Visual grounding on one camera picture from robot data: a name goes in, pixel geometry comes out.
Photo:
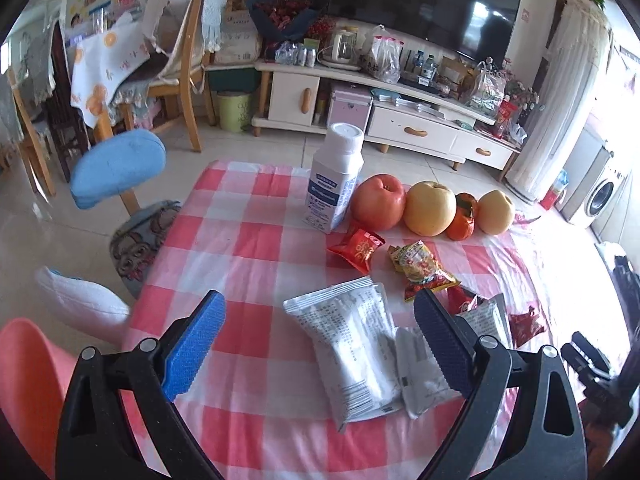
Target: television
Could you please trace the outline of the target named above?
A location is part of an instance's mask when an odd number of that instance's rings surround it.
[[[329,14],[385,25],[502,65],[520,0],[329,0]]]

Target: blue gripper pad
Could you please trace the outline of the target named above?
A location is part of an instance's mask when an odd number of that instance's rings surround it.
[[[473,389],[473,350],[430,290],[414,299],[415,320],[429,344],[449,386],[468,399]]]
[[[200,365],[225,322],[225,297],[209,291],[164,361],[162,390],[170,402],[189,391]]]

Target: small blue chair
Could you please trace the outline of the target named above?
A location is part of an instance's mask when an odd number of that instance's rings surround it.
[[[165,200],[140,209],[132,188],[162,173],[164,144],[148,130],[131,130],[96,144],[76,164],[69,183],[80,209],[120,195],[131,218],[111,237],[111,261],[137,298],[166,234],[182,208]]]

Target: white pillow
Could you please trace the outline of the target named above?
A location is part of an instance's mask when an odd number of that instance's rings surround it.
[[[77,278],[66,278],[49,267],[35,273],[36,282],[50,299],[49,309],[66,325],[120,346],[131,316],[129,305],[108,288]]]

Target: barcode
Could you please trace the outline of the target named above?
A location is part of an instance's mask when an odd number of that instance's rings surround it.
[[[367,388],[367,381],[360,381],[342,389],[344,401],[347,405],[347,416],[357,416],[373,409],[371,393]]]
[[[415,350],[415,360],[426,361],[427,359],[427,347],[424,345],[424,339],[421,337],[414,337],[414,350]]]

